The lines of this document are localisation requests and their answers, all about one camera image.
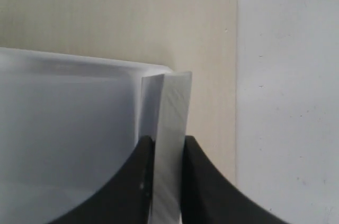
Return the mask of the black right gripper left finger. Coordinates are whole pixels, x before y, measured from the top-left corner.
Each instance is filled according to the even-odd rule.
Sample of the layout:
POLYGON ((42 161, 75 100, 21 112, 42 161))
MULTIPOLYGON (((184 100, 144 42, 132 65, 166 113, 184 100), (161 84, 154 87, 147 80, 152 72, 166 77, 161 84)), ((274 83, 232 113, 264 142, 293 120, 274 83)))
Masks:
POLYGON ((52 223, 148 223, 154 155, 154 141, 141 137, 127 161, 101 189, 52 223))

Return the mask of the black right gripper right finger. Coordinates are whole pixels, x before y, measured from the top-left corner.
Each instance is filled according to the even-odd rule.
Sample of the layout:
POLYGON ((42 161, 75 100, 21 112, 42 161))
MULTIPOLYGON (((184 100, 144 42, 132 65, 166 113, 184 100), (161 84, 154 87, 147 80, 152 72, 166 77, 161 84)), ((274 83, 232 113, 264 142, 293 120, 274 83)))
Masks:
POLYGON ((241 193, 214 166, 195 137, 186 136, 182 160, 183 223, 285 223, 241 193))

